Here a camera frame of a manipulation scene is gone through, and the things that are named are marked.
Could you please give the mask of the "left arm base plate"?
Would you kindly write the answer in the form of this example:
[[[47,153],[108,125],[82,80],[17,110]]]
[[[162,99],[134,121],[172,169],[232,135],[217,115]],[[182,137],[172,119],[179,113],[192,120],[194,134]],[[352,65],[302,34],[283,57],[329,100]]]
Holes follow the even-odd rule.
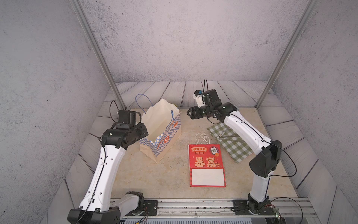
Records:
[[[142,211],[132,213],[134,216],[150,216],[154,217],[158,212],[158,200],[145,200]]]

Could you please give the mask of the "blue checkered paper bag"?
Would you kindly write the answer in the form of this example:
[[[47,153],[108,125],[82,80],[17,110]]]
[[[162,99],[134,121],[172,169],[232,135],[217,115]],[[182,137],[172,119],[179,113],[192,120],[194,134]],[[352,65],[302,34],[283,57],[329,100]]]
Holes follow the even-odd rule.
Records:
[[[139,141],[140,151],[159,163],[181,136],[179,108],[165,99],[151,105],[142,114],[148,136]]]

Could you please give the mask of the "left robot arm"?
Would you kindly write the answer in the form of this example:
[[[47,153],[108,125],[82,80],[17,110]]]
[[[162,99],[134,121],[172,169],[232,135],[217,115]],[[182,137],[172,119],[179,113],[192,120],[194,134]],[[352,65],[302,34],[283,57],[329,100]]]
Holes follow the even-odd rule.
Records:
[[[98,165],[88,191],[79,208],[69,211],[71,224],[119,224],[129,213],[140,215],[145,209],[141,192],[130,191],[122,199],[111,202],[113,184],[128,147],[148,136],[139,112],[121,110],[118,121],[102,137]]]

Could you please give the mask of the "red and white paper bag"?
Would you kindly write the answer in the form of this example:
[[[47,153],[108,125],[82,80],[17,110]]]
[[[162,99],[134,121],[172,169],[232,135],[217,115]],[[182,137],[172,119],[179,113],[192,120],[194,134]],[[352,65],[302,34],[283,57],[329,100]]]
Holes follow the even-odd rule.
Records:
[[[191,187],[226,187],[225,168],[219,144],[211,144],[205,133],[197,133],[188,145]]]

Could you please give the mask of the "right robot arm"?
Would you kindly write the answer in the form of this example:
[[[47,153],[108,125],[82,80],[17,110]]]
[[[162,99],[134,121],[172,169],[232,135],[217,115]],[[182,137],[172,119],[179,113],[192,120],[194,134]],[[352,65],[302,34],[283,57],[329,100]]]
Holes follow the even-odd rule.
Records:
[[[255,157],[249,162],[254,173],[253,186],[248,194],[248,212],[259,215],[270,204],[268,188],[281,157],[280,141],[272,141],[254,128],[230,102],[222,103],[216,90],[196,90],[193,94],[197,106],[188,109],[191,119],[215,118],[231,128],[253,150]]]

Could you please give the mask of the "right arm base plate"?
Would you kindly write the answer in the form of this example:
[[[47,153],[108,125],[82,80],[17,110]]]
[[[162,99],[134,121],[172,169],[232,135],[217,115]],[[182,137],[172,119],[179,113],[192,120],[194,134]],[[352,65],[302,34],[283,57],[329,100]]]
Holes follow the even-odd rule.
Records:
[[[254,215],[254,216],[273,216],[275,212],[270,207],[270,200],[258,203],[255,200],[233,200],[233,206],[230,208],[235,215]]]

